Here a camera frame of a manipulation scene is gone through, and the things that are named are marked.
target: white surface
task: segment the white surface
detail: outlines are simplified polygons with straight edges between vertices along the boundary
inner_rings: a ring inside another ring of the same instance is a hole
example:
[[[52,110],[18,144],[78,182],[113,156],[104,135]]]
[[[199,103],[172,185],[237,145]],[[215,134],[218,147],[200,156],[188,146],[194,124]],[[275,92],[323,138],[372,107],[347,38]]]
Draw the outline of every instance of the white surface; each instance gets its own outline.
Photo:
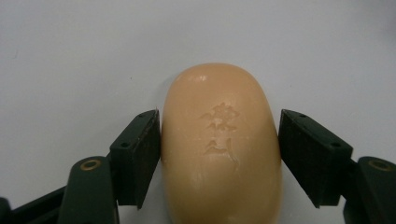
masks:
[[[198,63],[261,83],[276,120],[305,113],[355,148],[396,162],[396,2],[0,1],[0,195],[13,208],[66,184]],[[170,223],[157,169],[121,223]],[[289,170],[279,223],[343,223],[314,208]]]

